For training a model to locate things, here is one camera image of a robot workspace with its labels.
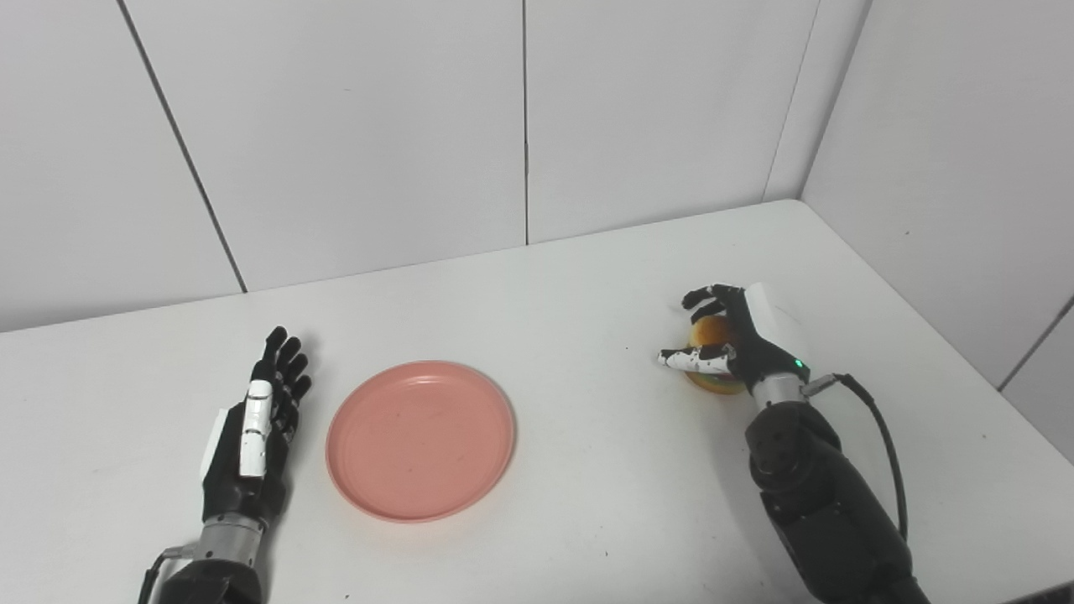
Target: robotic finger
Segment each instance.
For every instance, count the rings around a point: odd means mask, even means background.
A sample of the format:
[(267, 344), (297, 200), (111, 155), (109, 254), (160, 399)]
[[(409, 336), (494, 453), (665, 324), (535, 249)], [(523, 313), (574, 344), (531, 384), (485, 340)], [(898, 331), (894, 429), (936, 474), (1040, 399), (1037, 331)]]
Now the robotic finger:
[(282, 388), (284, 391), (276, 404), (272, 422), (287, 442), (291, 442), (291, 438), (294, 437), (294, 431), (299, 428), (299, 403), (309, 391), (310, 386), (313, 386), (313, 380), (309, 379), (308, 375), (303, 375)]
[(715, 375), (721, 379), (735, 379), (727, 360), (735, 354), (730, 344), (693, 346), (661, 350), (656, 360), (665, 366), (693, 373)]
[(291, 360), (297, 354), (299, 348), (302, 348), (302, 342), (297, 337), (291, 336), (279, 347), (279, 351), (276, 353), (276, 372), (280, 375), (287, 371), (287, 368), (291, 364)]
[(294, 359), (291, 360), (291, 363), (284, 370), (284, 385), (291, 388), (292, 394), (294, 390), (294, 383), (299, 379), (299, 376), (302, 375), (302, 372), (306, 371), (306, 366), (308, 364), (309, 359), (300, 353), (299, 356), (294, 357)]
[(697, 308), (690, 317), (690, 322), (693, 325), (701, 320), (702, 317), (725, 313), (727, 304), (724, 300), (736, 291), (742, 291), (742, 288), (719, 283), (701, 287), (687, 292), (682, 298), (682, 307), (690, 311), (698, 304), (708, 301), (707, 304)]

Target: table surface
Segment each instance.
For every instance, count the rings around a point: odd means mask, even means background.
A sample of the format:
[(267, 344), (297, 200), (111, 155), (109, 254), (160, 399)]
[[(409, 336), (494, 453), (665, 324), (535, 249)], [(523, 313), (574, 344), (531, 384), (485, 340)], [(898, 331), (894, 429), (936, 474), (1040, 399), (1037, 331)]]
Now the table surface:
[[(304, 337), (315, 386), (262, 553), (271, 602), (809, 601), (746, 470), (754, 405), (654, 361), (686, 337), (682, 293), (757, 281), (794, 299), (814, 370), (853, 373), (884, 411), (933, 602), (1074, 577), (1074, 466), (809, 207), (782, 201), (0, 334), (0, 593), (133, 601), (163, 547), (197, 538), (216, 411), (281, 323)], [(355, 386), (416, 359), (494, 379), (518, 442), (479, 503), (394, 524), (336, 493), (324, 437)], [(815, 402), (894, 510), (868, 412), (837, 389)]]

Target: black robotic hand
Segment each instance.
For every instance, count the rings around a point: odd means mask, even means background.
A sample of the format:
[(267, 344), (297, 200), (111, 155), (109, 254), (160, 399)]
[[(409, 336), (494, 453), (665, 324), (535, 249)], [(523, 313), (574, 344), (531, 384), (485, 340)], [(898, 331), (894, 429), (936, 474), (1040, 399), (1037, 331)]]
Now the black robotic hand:
[[(202, 480), (203, 521), (237, 513), (271, 524), (282, 512), (287, 494), (284, 466), (299, 427), (299, 403), (313, 385), (309, 376), (303, 375), (309, 361), (299, 353), (301, 347), (299, 339), (288, 337), (282, 327), (265, 339), (264, 355), (253, 364), (246, 400), (228, 412)], [(266, 402), (259, 394), (270, 388)], [(262, 407), (260, 413), (253, 405)], [(260, 463), (258, 456), (263, 457)], [(253, 458), (252, 463), (246, 458)]]
[(148, 602), (165, 558), (193, 558), (164, 581), (161, 604), (260, 604), (253, 570), (261, 538), (284, 510), (284, 468), (299, 427), (299, 404), (313, 385), (297, 337), (277, 327), (253, 364), (246, 398), (227, 411), (202, 488), (198, 543), (169, 548), (146, 574), (140, 604)]
[(758, 382), (773, 374), (787, 374), (809, 382), (802, 361), (804, 339), (790, 304), (766, 284), (742, 288), (714, 284), (692, 290), (682, 307), (693, 311), (691, 323), (711, 315), (725, 315), (736, 344), (706, 345), (661, 350), (661, 364), (681, 371), (738, 379), (753, 392)]

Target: cable connector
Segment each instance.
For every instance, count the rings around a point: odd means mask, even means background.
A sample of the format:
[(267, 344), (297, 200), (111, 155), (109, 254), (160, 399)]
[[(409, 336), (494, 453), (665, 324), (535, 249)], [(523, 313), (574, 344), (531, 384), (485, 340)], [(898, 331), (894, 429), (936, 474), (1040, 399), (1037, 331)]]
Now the cable connector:
[(160, 556), (164, 560), (193, 560), (195, 547), (198, 547), (198, 544), (195, 543), (190, 545), (176, 545), (164, 549)]
[(802, 396), (810, 399), (821, 392), (824, 392), (828, 388), (831, 388), (836, 384), (839, 384), (839, 376), (833, 373), (829, 373), (828, 375), (817, 377), (813, 382), (802, 386)]

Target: white wall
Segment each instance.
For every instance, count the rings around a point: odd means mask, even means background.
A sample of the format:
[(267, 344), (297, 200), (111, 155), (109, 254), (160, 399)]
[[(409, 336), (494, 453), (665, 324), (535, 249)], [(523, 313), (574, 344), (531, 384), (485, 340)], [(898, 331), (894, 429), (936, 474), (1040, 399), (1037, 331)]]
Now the white wall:
[(250, 289), (525, 242), (521, 1), (128, 2)]
[(0, 331), (238, 291), (113, 2), (0, 2)]
[(993, 385), (1074, 293), (1074, 3), (875, 0), (804, 200)]
[[(261, 289), (792, 195), (863, 0), (128, 3)], [(0, 329), (235, 292), (118, 8), (2, 10)]]
[(1003, 396), (1074, 462), (1074, 314), (1068, 314), (1018, 371)]
[(529, 240), (800, 190), (861, 6), (529, 0)]

